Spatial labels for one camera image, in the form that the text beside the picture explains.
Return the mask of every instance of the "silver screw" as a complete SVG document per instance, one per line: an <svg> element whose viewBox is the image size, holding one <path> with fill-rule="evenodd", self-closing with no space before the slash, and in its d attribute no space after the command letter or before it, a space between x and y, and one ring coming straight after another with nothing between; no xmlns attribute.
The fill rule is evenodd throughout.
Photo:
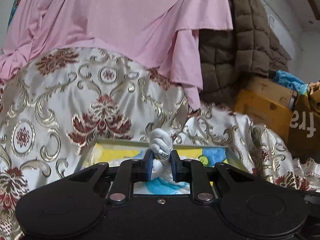
<svg viewBox="0 0 320 240"><path fill-rule="evenodd" d="M113 201L122 201L125 199L125 195L122 193L113 193L110 195L110 199Z"/></svg>
<svg viewBox="0 0 320 240"><path fill-rule="evenodd" d="M198 195L198 199L202 201L209 201L213 199L213 195L207 192L203 192Z"/></svg>
<svg viewBox="0 0 320 240"><path fill-rule="evenodd" d="M158 203L163 205L165 203L165 200L164 199L158 199Z"/></svg>

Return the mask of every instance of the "yellow and blue cloth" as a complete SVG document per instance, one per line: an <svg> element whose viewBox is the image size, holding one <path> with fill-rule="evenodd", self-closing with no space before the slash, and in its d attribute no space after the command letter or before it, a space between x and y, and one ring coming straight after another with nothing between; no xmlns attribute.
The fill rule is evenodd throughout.
<svg viewBox="0 0 320 240"><path fill-rule="evenodd" d="M116 160L128 158L142 159L146 151L145 149L108 149L99 144L96 144L94 148L96 157L93 162L91 161L91 165L98 162L112 164ZM226 148L223 147L190 147L190 149L178 149L177 152L180 157L183 156L201 161L204 166L213 167L217 162L227 163ZM186 182L174 182L171 174L164 174L146 183L136 183L134 186L135 194L174 195L188 194L189 192L189 184Z"/></svg>

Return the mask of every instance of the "red floral pattern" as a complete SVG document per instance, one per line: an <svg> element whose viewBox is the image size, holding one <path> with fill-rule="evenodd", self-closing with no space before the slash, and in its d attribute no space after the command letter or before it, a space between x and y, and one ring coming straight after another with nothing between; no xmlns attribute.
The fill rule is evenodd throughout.
<svg viewBox="0 0 320 240"><path fill-rule="evenodd" d="M176 84L171 83L169 79L161 76L156 68L151 69L149 80L157 82L165 91L168 91L172 85L176 86Z"/></svg>
<svg viewBox="0 0 320 240"><path fill-rule="evenodd" d="M19 168L0 173L0 204L3 209L14 209L17 201L28 192L28 182Z"/></svg>
<svg viewBox="0 0 320 240"><path fill-rule="evenodd" d="M263 174L262 168L257 169L256 167L252 168L251 174L254 176L261 176Z"/></svg>
<svg viewBox="0 0 320 240"><path fill-rule="evenodd" d="M96 137L131 140L126 133L131 128L131 120L119 114L118 105L109 95L103 95L90 105L88 113L72 118L74 132L68 133L70 140L79 145L81 154Z"/></svg>
<svg viewBox="0 0 320 240"><path fill-rule="evenodd" d="M261 153L262 153L262 160L263 160L264 162L270 160L270 154L269 154L268 149L265 149L265 148L262 149L262 150L261 150Z"/></svg>
<svg viewBox="0 0 320 240"><path fill-rule="evenodd" d="M316 187L312 187L306 178L294 176L290 171L287 175L283 175L275 180L275 184L281 187L292 187L298 190L316 191Z"/></svg>
<svg viewBox="0 0 320 240"><path fill-rule="evenodd" d="M200 117L202 115L203 115L203 111L201 109L193 111L191 108L189 108L189 113L187 115L187 120L189 120L191 117Z"/></svg>
<svg viewBox="0 0 320 240"><path fill-rule="evenodd" d="M17 139L17 144L19 144L20 147L27 145L27 143L30 140L30 135L29 135L29 131L26 130L26 127L20 128L19 132L17 133L16 139Z"/></svg>
<svg viewBox="0 0 320 240"><path fill-rule="evenodd" d="M178 137L178 134L173 132L170 134L170 137L171 137L172 142L174 142L174 140Z"/></svg>
<svg viewBox="0 0 320 240"><path fill-rule="evenodd" d="M316 187L310 186L310 182L306 178L302 178L300 176L296 176L296 184L297 189L299 190L305 190L305 191L316 191Z"/></svg>
<svg viewBox="0 0 320 240"><path fill-rule="evenodd" d="M115 74L111 71L111 70L105 70L103 72L103 77L106 79L106 80L112 80L115 78Z"/></svg>
<svg viewBox="0 0 320 240"><path fill-rule="evenodd" d="M320 179L320 174L315 173L315 172L313 172L313 171L308 171L308 172L306 173L306 176L307 176L307 177L314 178L314 179Z"/></svg>
<svg viewBox="0 0 320 240"><path fill-rule="evenodd" d="M38 66L39 72L45 76L57 69L66 67L67 64L78 62L77 57L79 57L79 54L75 53L73 49L58 49L56 52L42 57L36 63L36 66Z"/></svg>

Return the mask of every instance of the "white satin fabric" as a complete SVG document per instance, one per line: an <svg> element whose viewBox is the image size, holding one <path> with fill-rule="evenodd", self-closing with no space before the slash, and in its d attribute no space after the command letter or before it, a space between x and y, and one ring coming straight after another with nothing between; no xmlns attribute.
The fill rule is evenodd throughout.
<svg viewBox="0 0 320 240"><path fill-rule="evenodd" d="M0 238L22 234L16 202L72 174L97 138L224 145L248 172L283 187L318 190L320 165L292 160L283 141L246 115L203 104L189 110L182 87L117 53L55 49L0 89Z"/></svg>

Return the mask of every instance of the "blue fabric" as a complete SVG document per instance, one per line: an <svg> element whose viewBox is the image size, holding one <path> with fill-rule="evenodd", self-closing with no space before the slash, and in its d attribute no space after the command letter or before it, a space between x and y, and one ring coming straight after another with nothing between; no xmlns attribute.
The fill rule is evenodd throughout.
<svg viewBox="0 0 320 240"><path fill-rule="evenodd" d="M199 160L202 160L202 157L206 157L208 164L205 166L212 167L215 163L223 162L226 159L226 149L225 148L203 148L202 156L199 157Z"/></svg>
<svg viewBox="0 0 320 240"><path fill-rule="evenodd" d="M304 85L304 82L302 82L299 78L282 70L278 70L276 72L276 76L273 78L273 82L276 82L279 85L297 92L299 91L301 86Z"/></svg>
<svg viewBox="0 0 320 240"><path fill-rule="evenodd" d="M161 178L155 178L152 181L147 182L146 188L151 194L154 195L175 195L179 194L179 190L185 188L188 183L169 183Z"/></svg>
<svg viewBox="0 0 320 240"><path fill-rule="evenodd" d="M18 5L19 5L20 1L21 1L21 0L14 0L14 3L13 3L13 5L12 5L12 9L11 9L10 18L9 18L8 27L9 27L9 25L10 25L12 19L13 19L13 16L14 16L17 8L18 8Z"/></svg>

